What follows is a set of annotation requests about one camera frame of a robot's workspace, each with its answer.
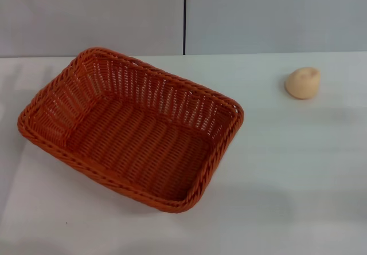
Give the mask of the orange woven plastic basket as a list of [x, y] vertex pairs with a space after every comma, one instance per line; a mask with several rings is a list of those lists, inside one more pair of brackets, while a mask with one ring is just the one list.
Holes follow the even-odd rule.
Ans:
[[105, 48], [81, 52], [20, 113], [27, 140], [167, 213], [202, 197], [244, 121], [233, 99]]

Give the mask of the pale round bread bun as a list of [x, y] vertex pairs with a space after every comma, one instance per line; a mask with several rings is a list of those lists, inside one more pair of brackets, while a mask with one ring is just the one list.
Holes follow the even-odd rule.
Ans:
[[294, 98], [306, 100], [316, 96], [321, 74], [312, 67], [303, 67], [292, 72], [285, 80], [285, 90]]

